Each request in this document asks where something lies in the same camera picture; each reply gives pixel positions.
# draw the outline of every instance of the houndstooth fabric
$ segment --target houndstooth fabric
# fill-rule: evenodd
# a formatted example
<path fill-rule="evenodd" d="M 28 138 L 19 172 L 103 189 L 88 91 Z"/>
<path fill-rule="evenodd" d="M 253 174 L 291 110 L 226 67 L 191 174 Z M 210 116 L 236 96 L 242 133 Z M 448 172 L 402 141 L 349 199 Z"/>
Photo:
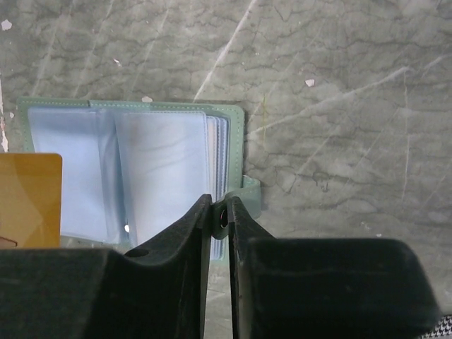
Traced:
<path fill-rule="evenodd" d="M 432 332 L 425 333 L 421 339 L 440 338 L 452 335 L 452 316 L 443 316 Z"/>

